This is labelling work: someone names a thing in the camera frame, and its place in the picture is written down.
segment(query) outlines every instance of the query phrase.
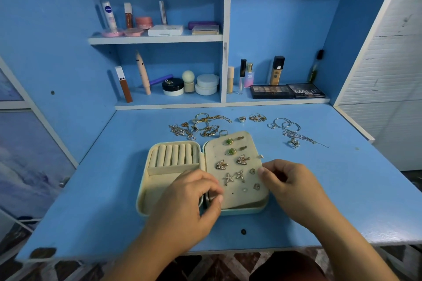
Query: perfume bottle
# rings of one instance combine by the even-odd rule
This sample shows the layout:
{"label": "perfume bottle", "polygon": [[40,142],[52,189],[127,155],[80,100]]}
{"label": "perfume bottle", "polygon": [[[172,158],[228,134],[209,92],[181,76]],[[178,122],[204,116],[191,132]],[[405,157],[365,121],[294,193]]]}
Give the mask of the perfume bottle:
{"label": "perfume bottle", "polygon": [[240,61],[240,77],[239,77],[238,95],[243,94],[243,82],[245,79],[245,72],[246,72],[246,59],[242,59]]}
{"label": "perfume bottle", "polygon": [[254,84],[255,72],[252,72],[253,63],[246,64],[245,88],[250,88]]}

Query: hand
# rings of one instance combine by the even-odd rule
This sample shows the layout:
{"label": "hand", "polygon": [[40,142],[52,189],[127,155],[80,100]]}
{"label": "hand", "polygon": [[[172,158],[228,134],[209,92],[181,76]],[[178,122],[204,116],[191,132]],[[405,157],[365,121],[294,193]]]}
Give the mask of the hand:
{"label": "hand", "polygon": [[[218,194],[208,210],[199,215],[199,198],[207,191]],[[169,262],[205,238],[221,213],[223,188],[207,172],[183,172],[164,191],[152,210],[141,237],[153,243]]]}
{"label": "hand", "polygon": [[317,178],[302,164],[286,160],[264,163],[258,175],[280,207],[300,225],[313,231],[331,215],[339,214]]}

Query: purple case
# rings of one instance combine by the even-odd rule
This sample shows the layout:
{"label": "purple case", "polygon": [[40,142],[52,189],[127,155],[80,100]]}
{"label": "purple case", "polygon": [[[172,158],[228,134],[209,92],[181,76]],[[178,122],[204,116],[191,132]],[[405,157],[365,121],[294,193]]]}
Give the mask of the purple case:
{"label": "purple case", "polygon": [[190,21],[187,24],[187,28],[192,30],[195,26],[214,26],[219,25],[216,21]]}

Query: pink compact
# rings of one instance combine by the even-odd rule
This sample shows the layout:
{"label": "pink compact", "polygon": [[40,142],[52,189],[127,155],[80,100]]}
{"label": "pink compact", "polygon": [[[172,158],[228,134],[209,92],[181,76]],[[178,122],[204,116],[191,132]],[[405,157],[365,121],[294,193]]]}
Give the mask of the pink compact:
{"label": "pink compact", "polygon": [[136,25],[140,29],[147,30],[147,29],[151,28],[152,26],[154,26],[152,24],[152,18],[151,17],[136,17],[135,21],[136,21]]}
{"label": "pink compact", "polygon": [[103,35],[103,37],[120,37],[123,36],[124,32],[120,28],[117,28],[116,31],[112,31],[111,29],[105,29],[101,34]]}
{"label": "pink compact", "polygon": [[143,33],[141,28],[129,28],[124,31],[126,37],[139,37]]}

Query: white wall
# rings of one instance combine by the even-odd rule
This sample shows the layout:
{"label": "white wall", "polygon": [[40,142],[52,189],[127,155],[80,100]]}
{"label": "white wall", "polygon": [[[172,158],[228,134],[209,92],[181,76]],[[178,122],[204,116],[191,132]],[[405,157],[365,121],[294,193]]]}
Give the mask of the white wall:
{"label": "white wall", "polygon": [[399,170],[422,169],[422,0],[392,0],[341,98]]}

